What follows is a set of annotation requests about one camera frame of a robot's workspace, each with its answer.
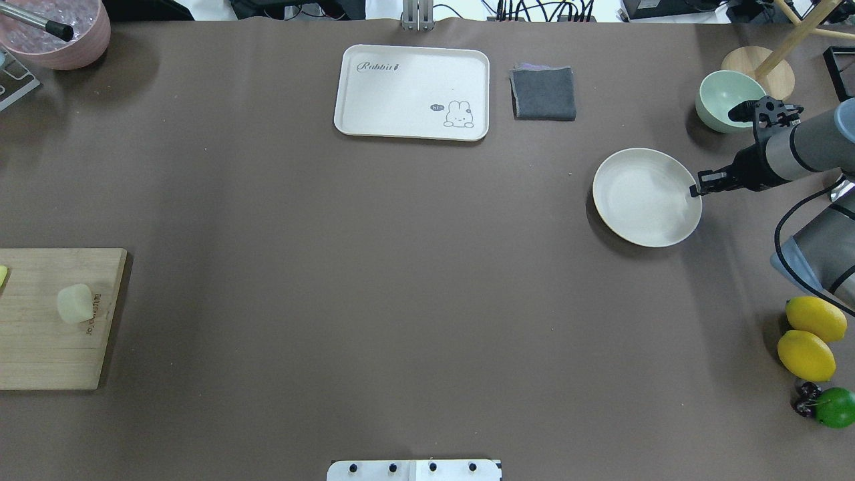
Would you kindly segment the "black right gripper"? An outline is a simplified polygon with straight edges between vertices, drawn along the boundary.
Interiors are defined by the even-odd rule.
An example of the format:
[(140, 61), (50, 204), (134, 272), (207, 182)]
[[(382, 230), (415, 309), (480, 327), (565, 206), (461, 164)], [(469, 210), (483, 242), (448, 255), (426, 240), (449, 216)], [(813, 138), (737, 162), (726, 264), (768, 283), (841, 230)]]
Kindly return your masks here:
[(699, 171), (697, 182), (689, 188), (693, 198), (740, 188), (754, 192), (775, 188), (776, 174), (767, 163), (765, 147), (755, 145), (739, 150), (733, 162), (720, 172)]

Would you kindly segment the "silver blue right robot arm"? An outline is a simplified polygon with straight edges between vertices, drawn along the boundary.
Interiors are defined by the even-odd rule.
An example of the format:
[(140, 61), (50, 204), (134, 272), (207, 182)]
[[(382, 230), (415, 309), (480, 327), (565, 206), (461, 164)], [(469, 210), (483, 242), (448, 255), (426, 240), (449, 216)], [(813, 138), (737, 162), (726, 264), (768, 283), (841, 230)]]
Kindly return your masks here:
[(853, 314), (854, 100), (800, 119), (802, 107), (770, 96), (733, 107), (752, 121), (754, 141), (731, 164), (702, 170), (690, 193), (699, 197), (745, 188), (761, 192), (822, 174), (830, 185), (797, 202), (776, 223), (772, 264), (805, 293)]

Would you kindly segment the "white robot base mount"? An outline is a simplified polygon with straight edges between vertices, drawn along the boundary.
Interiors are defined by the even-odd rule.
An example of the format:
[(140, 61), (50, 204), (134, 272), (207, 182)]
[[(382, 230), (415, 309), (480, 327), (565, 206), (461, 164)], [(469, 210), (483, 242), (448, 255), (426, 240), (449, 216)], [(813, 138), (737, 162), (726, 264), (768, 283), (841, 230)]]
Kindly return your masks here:
[(502, 480), (499, 460), (414, 459), (340, 460), (333, 462), (327, 480)]

